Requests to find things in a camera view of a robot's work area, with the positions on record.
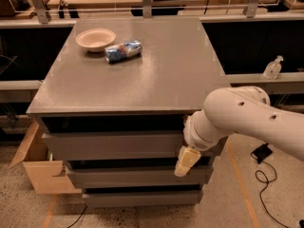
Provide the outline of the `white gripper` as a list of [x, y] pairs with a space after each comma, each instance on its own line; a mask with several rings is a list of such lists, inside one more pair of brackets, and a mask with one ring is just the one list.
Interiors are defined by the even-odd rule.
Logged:
[[174, 171], [177, 177], [184, 177], [190, 171], [200, 159], [200, 151], [206, 151], [218, 143], [219, 131], [204, 113], [194, 113], [184, 120], [183, 137], [188, 146], [180, 149]]

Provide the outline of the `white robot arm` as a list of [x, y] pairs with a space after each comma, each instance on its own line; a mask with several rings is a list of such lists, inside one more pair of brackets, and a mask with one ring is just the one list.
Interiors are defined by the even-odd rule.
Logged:
[[174, 174], [185, 176], [220, 139], [234, 133], [273, 145], [304, 161], [304, 115], [270, 106], [267, 93], [257, 86], [225, 87], [212, 91], [203, 109], [184, 122], [185, 145]]

